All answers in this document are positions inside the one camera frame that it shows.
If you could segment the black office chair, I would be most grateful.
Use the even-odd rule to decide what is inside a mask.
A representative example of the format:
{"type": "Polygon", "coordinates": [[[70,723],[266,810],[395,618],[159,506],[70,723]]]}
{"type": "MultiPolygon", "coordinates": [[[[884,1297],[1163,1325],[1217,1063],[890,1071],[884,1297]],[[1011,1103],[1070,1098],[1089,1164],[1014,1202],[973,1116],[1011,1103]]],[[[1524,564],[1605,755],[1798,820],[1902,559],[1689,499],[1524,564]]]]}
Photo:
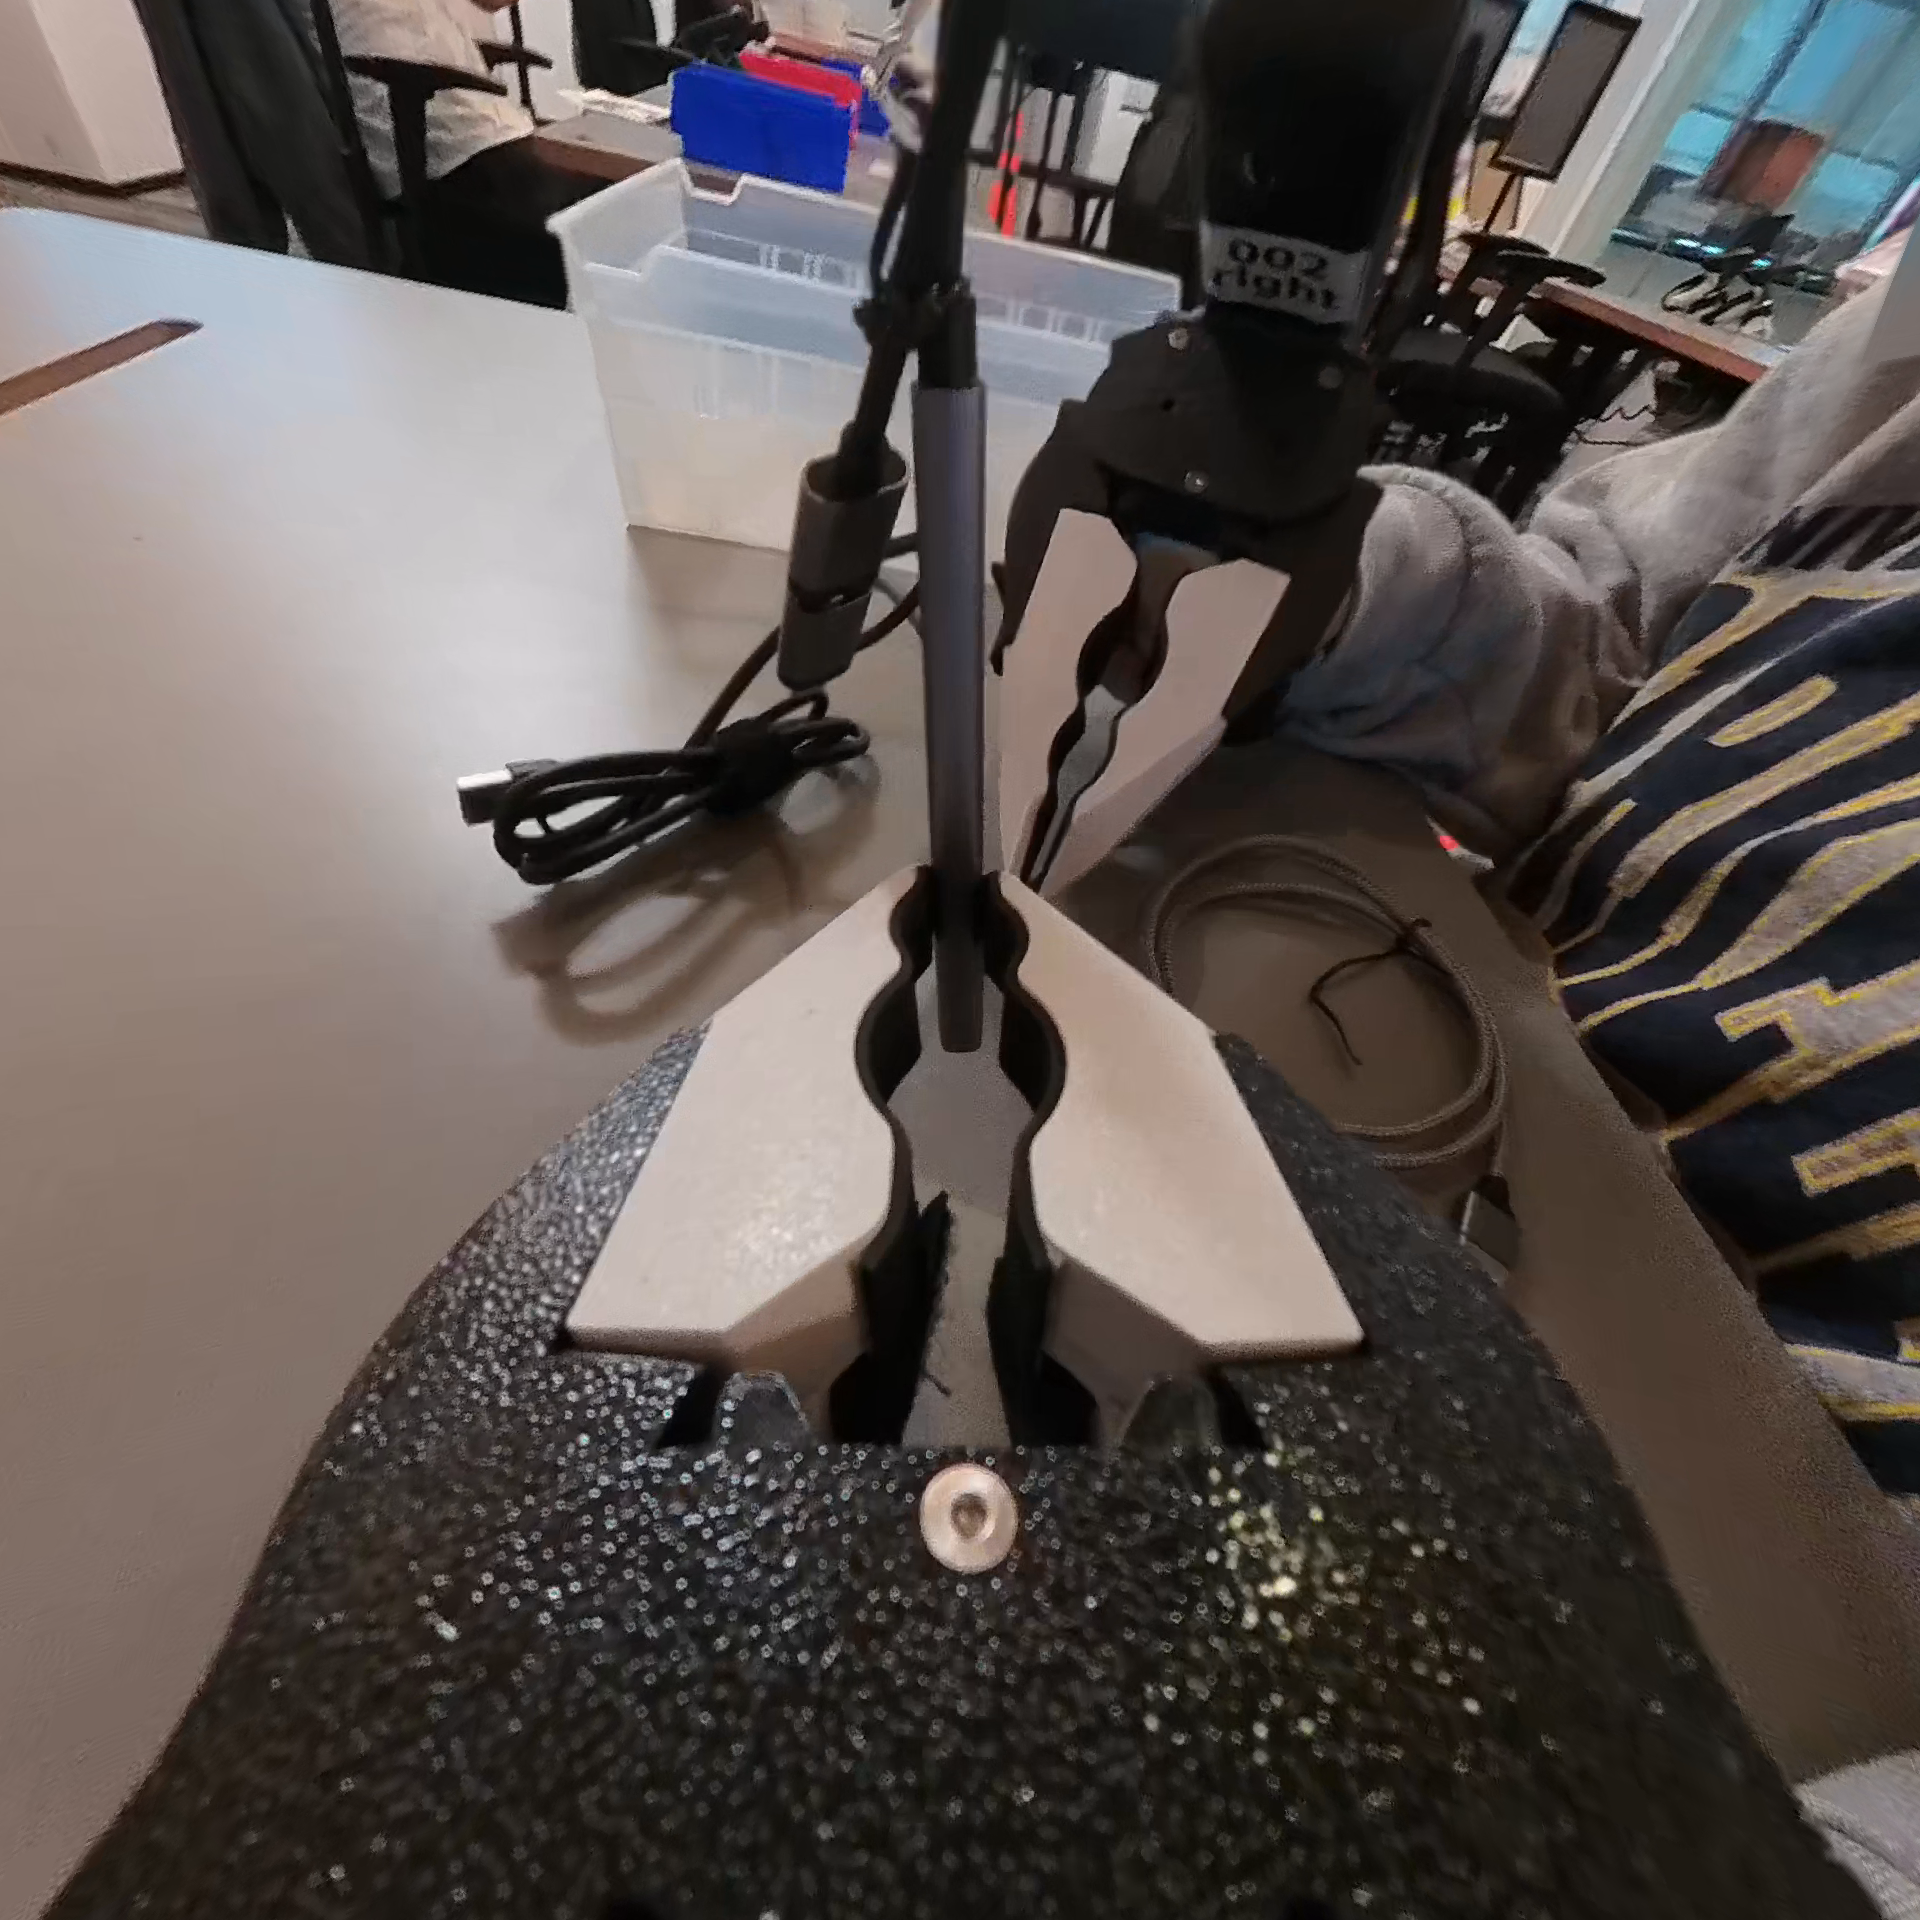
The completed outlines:
{"type": "Polygon", "coordinates": [[[1513,521],[1556,465],[1573,415],[1561,388],[1501,339],[1543,286],[1602,286],[1599,270],[1513,234],[1476,231],[1379,370],[1371,465],[1428,467],[1513,521]]]}

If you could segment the black framed screen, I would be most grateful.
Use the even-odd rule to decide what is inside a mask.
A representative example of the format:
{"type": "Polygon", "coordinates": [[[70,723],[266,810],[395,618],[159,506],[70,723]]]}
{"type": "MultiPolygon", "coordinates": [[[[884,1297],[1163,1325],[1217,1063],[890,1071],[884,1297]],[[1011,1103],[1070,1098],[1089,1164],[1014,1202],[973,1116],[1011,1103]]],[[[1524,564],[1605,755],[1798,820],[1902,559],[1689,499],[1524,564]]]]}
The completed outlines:
{"type": "Polygon", "coordinates": [[[1642,18],[1597,3],[1569,3],[1505,123],[1492,166],[1554,182],[1611,87],[1642,18]]]}

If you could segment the dark hanging coat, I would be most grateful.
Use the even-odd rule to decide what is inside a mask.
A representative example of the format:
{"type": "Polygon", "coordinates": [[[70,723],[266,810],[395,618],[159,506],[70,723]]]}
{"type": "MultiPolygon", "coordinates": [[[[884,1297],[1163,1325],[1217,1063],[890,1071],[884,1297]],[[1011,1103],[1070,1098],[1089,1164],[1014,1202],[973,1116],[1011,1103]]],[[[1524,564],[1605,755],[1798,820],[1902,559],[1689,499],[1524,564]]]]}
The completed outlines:
{"type": "Polygon", "coordinates": [[[348,270],[385,266],[363,204],[330,11],[309,3],[135,3],[207,237],[348,270]]]}

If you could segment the clear plastic bin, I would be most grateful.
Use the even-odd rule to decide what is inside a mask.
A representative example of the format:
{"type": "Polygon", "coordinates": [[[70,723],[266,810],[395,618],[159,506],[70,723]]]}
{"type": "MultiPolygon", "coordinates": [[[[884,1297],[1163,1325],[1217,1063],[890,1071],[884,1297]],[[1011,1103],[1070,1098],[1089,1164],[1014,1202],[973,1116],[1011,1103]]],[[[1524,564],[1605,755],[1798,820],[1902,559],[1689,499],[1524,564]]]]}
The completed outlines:
{"type": "MultiPolygon", "coordinates": [[[[671,161],[566,207],[557,237],[585,323],[629,523],[785,551],[803,467],[838,442],[868,348],[877,207],[741,179],[708,191],[671,161]]],[[[1058,410],[1114,342],[1181,305],[1175,276],[966,234],[988,394],[988,557],[1058,410]]]]}

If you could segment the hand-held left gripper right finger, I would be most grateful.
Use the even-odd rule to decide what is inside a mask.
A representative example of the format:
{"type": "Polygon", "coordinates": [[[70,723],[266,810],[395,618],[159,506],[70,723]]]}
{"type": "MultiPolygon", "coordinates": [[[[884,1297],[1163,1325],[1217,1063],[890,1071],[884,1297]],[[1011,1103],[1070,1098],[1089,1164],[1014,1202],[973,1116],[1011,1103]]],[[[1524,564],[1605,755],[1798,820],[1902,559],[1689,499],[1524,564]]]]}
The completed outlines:
{"type": "Polygon", "coordinates": [[[981,905],[1027,1103],[988,1333],[1017,1442],[1114,1442],[1163,1381],[1362,1329],[1217,1034],[1020,879],[981,905]]]}

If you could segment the blue plastic bin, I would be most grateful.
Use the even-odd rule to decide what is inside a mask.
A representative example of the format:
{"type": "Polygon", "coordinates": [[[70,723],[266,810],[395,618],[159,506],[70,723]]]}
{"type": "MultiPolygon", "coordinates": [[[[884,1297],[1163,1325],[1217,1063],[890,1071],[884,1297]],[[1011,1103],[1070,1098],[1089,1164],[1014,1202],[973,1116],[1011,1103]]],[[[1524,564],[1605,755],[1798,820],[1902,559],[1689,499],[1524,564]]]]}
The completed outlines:
{"type": "Polygon", "coordinates": [[[769,60],[685,63],[667,89],[684,161],[837,197],[849,182],[861,84],[845,73],[769,60]]]}

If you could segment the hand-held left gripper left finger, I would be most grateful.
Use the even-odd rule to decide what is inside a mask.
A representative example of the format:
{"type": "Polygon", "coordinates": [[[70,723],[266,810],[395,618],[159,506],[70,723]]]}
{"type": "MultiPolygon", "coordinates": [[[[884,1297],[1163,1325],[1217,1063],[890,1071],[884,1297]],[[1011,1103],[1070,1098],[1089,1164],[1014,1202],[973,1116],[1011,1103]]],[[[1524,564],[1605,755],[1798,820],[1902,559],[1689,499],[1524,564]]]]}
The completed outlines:
{"type": "Polygon", "coordinates": [[[772,1374],[843,1442],[903,1437],[941,1292],[893,1092],[921,1057],[932,876],[907,869],[727,1001],[566,1313],[597,1353],[772,1374]]]}

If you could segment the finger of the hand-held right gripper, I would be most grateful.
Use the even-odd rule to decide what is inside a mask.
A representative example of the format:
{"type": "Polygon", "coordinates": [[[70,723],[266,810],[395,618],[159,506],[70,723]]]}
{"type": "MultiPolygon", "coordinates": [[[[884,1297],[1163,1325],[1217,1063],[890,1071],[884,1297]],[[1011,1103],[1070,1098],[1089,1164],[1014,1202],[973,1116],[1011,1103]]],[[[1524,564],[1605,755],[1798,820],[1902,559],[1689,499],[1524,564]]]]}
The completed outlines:
{"type": "Polygon", "coordinates": [[[1092,738],[1092,771],[1065,785],[1089,742],[1098,631],[1125,607],[1137,555],[1103,516],[1065,509],[998,655],[998,879],[1073,885],[1140,820],[1138,778],[1123,765],[1127,709],[1092,738]]]}
{"type": "Polygon", "coordinates": [[[1110,753],[1070,802],[1031,889],[1055,897],[1086,877],[1212,755],[1227,702],[1289,590],[1289,573],[1253,559],[1189,572],[1163,614],[1166,649],[1145,692],[1121,711],[1110,753]]]}

